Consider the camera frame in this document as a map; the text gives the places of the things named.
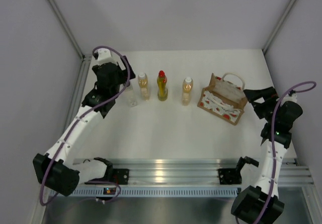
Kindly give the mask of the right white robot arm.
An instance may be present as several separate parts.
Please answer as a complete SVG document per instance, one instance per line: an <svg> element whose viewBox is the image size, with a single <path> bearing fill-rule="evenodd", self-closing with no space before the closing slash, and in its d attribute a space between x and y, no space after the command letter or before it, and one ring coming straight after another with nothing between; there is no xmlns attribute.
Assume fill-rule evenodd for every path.
<svg viewBox="0 0 322 224"><path fill-rule="evenodd" d="M294 90L280 98L273 87L244 90L247 100L266 123L261 131L261 158L240 158L234 176L242 190L231 207L231 214L246 223L274 223L283 213L279 200L278 178L291 144L294 121L303 114Z"/></svg>

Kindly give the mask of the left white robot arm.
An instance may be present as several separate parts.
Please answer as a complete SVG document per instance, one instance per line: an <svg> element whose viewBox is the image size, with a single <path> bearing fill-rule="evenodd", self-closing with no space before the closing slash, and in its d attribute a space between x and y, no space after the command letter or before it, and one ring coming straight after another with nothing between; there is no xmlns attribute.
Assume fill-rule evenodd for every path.
<svg viewBox="0 0 322 224"><path fill-rule="evenodd" d="M81 164L74 159L94 128L107 116L116 103L119 92L135 78L126 56L121 58L125 69L112 58L93 66L97 77L94 87L86 94L81 106L59 140L45 154L37 154L33 166L38 182L58 194L69 196L78 184L101 181L104 184L114 178L113 164L96 157Z"/></svg>

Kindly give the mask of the white cap amber bottle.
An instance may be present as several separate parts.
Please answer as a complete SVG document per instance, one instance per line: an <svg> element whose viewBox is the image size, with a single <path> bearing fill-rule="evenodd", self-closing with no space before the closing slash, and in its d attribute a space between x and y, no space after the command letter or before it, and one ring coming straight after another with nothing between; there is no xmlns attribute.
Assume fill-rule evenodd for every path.
<svg viewBox="0 0 322 224"><path fill-rule="evenodd" d="M193 88L193 80L191 77L186 77L182 86L182 105L187 106L191 101L191 92Z"/></svg>
<svg viewBox="0 0 322 224"><path fill-rule="evenodd" d="M138 74L138 84L141 91L141 96L143 100L149 100L150 99L150 90L148 85L148 77L146 73L141 72Z"/></svg>

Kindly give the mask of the red cap yellow bottle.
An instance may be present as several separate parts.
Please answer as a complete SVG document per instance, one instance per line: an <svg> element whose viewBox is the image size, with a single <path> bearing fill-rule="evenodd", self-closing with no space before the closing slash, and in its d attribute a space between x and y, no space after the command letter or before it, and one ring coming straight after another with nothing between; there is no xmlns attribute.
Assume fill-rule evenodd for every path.
<svg viewBox="0 0 322 224"><path fill-rule="evenodd" d="M157 77L157 97L160 101L165 101L168 98L167 80L165 72L160 70Z"/></svg>

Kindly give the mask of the grey cap clear bottle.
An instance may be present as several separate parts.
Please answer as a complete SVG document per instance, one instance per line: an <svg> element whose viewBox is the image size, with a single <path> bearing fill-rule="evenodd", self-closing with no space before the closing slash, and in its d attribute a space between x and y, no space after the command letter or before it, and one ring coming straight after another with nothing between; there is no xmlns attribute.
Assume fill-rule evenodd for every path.
<svg viewBox="0 0 322 224"><path fill-rule="evenodd" d="M127 104L130 107L135 107L137 106L137 99L136 99L136 95L133 89L133 85L131 82L129 82L127 85L124 85L124 92L123 94L125 95Z"/></svg>

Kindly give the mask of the burlap watermelon canvas bag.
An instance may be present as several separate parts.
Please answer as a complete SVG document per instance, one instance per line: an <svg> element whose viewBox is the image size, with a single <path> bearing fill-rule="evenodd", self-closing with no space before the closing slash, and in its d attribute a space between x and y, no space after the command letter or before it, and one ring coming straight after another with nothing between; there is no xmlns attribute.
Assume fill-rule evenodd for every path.
<svg viewBox="0 0 322 224"><path fill-rule="evenodd" d="M237 77L241 85L227 81L226 76ZM244 79L235 73L226 72L221 77L212 74L209 85L202 89L197 106L236 126L248 102L244 94L245 85Z"/></svg>

